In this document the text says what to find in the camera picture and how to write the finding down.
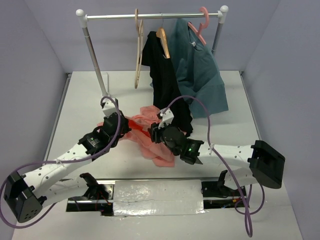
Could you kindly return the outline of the salmon pink t shirt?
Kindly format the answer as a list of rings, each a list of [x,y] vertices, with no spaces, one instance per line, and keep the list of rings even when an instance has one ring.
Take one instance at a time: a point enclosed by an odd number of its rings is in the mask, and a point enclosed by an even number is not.
[[[128,117],[128,125],[131,131],[126,133],[123,140],[129,140],[139,146],[141,155],[152,160],[157,167],[174,167],[175,156],[163,143],[154,143],[148,132],[153,123],[160,123],[157,114],[159,108],[154,105],[143,106],[140,114]]]

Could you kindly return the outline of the light wooden hanger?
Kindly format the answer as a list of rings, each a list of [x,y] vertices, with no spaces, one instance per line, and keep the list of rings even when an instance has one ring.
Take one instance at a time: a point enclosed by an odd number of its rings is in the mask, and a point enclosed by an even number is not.
[[[143,55],[143,26],[144,21],[138,20],[139,10],[136,8],[134,13],[135,27],[137,31],[137,55],[136,55],[136,68],[134,76],[134,88],[137,89],[139,85],[141,66],[142,66],[142,55]]]

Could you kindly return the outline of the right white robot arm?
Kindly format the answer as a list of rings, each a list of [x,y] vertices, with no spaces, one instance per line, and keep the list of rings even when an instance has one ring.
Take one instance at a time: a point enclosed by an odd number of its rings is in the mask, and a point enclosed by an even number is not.
[[[217,190],[228,196],[238,187],[260,184],[280,189],[285,157],[263,140],[253,145],[219,145],[187,138],[171,124],[153,123],[148,129],[153,143],[163,143],[174,156],[189,165],[223,164]]]

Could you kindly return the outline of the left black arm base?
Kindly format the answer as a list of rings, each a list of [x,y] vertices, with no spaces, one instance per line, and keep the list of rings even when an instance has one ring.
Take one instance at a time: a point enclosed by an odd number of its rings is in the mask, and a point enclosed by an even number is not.
[[[67,200],[66,212],[99,212],[101,216],[114,216],[115,182],[97,180],[89,173],[79,177],[85,181],[85,192]]]

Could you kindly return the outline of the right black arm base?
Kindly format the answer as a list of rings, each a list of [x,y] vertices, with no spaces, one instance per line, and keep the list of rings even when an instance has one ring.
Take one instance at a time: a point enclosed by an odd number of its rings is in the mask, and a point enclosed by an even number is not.
[[[238,189],[234,190],[224,185],[227,173],[228,171],[224,170],[216,180],[201,181],[201,194],[205,210],[233,208],[241,200]]]

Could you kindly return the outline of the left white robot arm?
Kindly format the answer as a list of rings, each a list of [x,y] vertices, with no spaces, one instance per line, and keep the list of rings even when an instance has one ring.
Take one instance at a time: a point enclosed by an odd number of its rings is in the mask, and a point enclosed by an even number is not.
[[[11,173],[5,182],[3,198],[16,220],[26,223],[46,206],[72,197],[108,200],[110,191],[90,173],[81,173],[75,178],[67,175],[92,163],[98,158],[97,153],[108,153],[130,130],[129,120],[123,113],[114,112],[52,164],[43,164],[24,174]]]

